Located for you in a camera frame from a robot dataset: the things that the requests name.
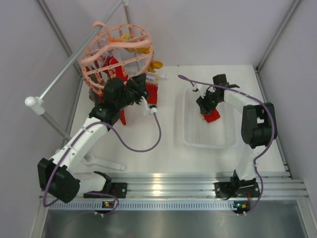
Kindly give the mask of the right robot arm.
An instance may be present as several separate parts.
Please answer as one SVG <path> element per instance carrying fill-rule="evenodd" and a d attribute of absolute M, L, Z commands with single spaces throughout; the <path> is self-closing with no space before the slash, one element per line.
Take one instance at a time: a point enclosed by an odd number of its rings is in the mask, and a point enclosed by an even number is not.
<path fill-rule="evenodd" d="M 274 105 L 239 91 L 239 86 L 229 83 L 225 74 L 214 76 L 213 84 L 195 83 L 194 87 L 200 93 L 196 103 L 202 115 L 209 116 L 215 112 L 218 104 L 228 103 L 242 116 L 241 137 L 245 146 L 241 160 L 229 182 L 214 185 L 216 197 L 223 200 L 261 197 L 263 180 L 257 161 L 277 137 Z"/>

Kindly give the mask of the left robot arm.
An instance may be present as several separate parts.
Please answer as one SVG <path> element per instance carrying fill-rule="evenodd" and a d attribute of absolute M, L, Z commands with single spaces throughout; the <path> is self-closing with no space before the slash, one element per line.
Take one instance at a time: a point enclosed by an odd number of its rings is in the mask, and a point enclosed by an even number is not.
<path fill-rule="evenodd" d="M 81 129 L 50 159 L 38 163 L 40 188 L 44 195 L 52 195 L 64 203 L 77 195 L 96 192 L 101 197 L 110 195 L 110 177 L 102 172 L 76 176 L 75 171 L 86 154 L 120 119 L 121 111 L 129 105 L 141 104 L 148 98 L 146 74 L 124 82 L 112 78 L 106 82 L 101 102 L 96 104 Z"/>

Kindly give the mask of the mustard yellow sock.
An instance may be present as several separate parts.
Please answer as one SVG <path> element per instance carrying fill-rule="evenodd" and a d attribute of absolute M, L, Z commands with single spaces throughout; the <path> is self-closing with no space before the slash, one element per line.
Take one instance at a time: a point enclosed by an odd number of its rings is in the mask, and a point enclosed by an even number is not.
<path fill-rule="evenodd" d="M 159 60 L 155 60 L 150 62 L 147 71 L 148 72 L 154 72 L 156 69 L 160 69 L 163 67 L 163 63 Z"/>
<path fill-rule="evenodd" d="M 150 47 L 139 48 L 137 53 L 138 54 L 150 54 L 151 53 L 151 48 Z"/>

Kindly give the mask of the pink round clip hanger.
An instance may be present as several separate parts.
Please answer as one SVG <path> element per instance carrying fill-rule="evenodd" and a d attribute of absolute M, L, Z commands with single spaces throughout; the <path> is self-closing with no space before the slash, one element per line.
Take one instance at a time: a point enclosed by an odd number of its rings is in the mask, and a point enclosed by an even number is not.
<path fill-rule="evenodd" d="M 107 73 L 122 66 L 129 76 L 147 72 L 154 60 L 153 41 L 149 32 L 134 24 L 121 24 L 107 27 L 105 23 L 95 22 L 93 28 L 97 35 L 90 41 L 80 61 L 82 75 L 91 91 L 102 95 L 109 77 Z M 109 42 L 109 38 L 121 42 Z M 150 54 L 138 54 L 139 48 L 151 48 Z"/>

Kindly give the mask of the red beige patterned sock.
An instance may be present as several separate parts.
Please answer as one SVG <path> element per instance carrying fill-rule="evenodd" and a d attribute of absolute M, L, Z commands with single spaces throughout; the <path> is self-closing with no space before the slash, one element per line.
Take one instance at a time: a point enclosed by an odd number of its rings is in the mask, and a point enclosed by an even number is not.
<path fill-rule="evenodd" d="M 148 104 L 158 104 L 159 77 L 154 73 L 146 73 L 146 90 L 149 94 Z"/>

